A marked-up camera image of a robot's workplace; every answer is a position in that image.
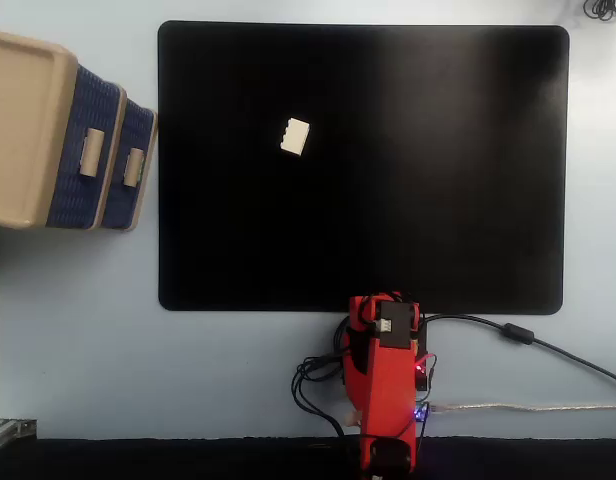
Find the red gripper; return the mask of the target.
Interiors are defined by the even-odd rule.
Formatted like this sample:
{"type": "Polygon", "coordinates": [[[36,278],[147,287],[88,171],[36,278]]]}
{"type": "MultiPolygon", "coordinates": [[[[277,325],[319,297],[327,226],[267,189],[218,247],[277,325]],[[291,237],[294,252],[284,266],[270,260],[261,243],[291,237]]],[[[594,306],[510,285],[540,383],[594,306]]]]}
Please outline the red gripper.
{"type": "Polygon", "coordinates": [[[403,302],[399,292],[380,292],[351,297],[349,300],[349,325],[357,331],[365,331],[375,323],[379,311],[379,303],[403,302]]]}

